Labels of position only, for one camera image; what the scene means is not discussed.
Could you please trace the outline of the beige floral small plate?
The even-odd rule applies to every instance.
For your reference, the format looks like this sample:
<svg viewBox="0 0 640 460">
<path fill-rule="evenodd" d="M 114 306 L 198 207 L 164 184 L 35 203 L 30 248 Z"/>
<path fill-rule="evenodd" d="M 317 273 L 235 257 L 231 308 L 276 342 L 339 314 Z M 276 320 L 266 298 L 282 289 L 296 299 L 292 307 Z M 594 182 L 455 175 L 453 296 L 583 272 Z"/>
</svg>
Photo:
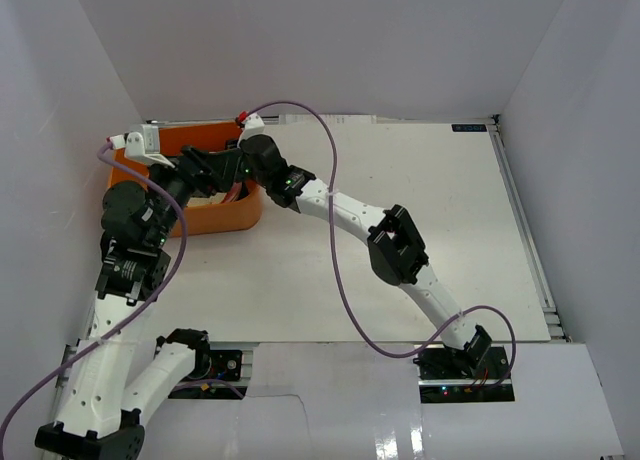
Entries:
<svg viewBox="0 0 640 460">
<path fill-rule="evenodd" d="M 226 197 L 225 193 L 219 193 L 210 197 L 193 197 L 189 200 L 187 206 L 189 208 L 207 206 L 207 205 L 217 205 L 224 201 Z"/>
</svg>

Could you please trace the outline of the pink round plate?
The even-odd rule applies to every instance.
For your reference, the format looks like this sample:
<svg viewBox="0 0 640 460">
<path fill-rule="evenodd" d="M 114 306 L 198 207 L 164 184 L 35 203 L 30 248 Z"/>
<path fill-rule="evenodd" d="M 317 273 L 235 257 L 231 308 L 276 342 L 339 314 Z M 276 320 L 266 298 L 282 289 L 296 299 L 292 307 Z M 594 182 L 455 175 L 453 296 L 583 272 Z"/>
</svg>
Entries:
<svg viewBox="0 0 640 460">
<path fill-rule="evenodd" d="M 248 187 L 245 182 L 235 183 L 225 194 L 221 203 L 227 204 L 243 199 L 248 194 Z"/>
</svg>

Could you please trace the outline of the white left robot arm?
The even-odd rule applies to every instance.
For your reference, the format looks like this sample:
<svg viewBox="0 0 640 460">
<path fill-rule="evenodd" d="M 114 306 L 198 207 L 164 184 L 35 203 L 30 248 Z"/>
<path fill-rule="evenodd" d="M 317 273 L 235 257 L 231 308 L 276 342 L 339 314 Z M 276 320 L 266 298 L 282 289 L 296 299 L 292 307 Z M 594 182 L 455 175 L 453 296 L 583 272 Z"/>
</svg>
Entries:
<svg viewBox="0 0 640 460">
<path fill-rule="evenodd" d="M 169 234 L 186 226 L 191 199 L 231 189 L 240 157 L 236 149 L 190 146 L 171 159 L 144 155 L 138 161 L 147 176 L 134 172 L 105 192 L 89 343 L 63 366 L 72 374 L 68 394 L 54 420 L 38 429 L 37 448 L 66 459 L 135 459 L 160 404 L 179 384 L 211 372 L 207 332 L 176 329 L 158 339 L 149 366 L 127 380 L 151 308 L 183 259 L 165 252 Z"/>
</svg>

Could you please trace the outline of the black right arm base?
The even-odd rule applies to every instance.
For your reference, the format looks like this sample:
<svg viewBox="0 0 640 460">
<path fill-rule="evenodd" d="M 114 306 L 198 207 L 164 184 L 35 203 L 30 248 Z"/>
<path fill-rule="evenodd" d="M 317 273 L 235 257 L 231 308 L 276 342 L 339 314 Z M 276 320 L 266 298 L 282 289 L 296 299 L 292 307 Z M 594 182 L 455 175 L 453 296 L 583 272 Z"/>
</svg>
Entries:
<svg viewBox="0 0 640 460">
<path fill-rule="evenodd" d="M 429 348 L 413 358 L 420 401 L 428 404 L 511 403 L 516 400 L 504 347 L 491 347 L 480 366 L 467 373 L 454 365 L 444 348 Z"/>
</svg>

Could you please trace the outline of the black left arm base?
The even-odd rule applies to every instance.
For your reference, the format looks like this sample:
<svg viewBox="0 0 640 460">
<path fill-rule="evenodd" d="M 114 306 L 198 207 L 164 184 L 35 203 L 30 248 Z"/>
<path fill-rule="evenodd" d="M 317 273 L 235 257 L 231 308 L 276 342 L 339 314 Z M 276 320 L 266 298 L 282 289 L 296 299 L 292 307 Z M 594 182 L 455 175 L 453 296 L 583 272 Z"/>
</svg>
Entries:
<svg viewBox="0 0 640 460">
<path fill-rule="evenodd" d="M 243 352 L 237 349 L 204 349 L 186 352 L 186 358 L 194 361 L 193 370 L 182 381 L 225 380 L 239 381 Z"/>
</svg>

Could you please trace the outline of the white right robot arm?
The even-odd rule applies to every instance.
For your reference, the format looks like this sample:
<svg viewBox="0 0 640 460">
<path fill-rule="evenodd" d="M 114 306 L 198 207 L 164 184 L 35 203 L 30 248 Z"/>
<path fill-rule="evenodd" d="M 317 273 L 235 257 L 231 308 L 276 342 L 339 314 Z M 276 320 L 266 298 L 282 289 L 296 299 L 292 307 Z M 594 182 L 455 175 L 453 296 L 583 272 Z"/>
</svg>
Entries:
<svg viewBox="0 0 640 460">
<path fill-rule="evenodd" d="M 332 193 L 314 174 L 290 165 L 274 140 L 265 134 L 229 140 L 227 150 L 240 152 L 239 173 L 258 183 L 278 206 L 332 221 L 368 249 L 374 274 L 400 288 L 437 328 L 453 370 L 472 379 L 488 365 L 491 337 L 484 327 L 464 317 L 462 308 L 437 278 L 426 244 L 409 211 L 366 205 Z"/>
</svg>

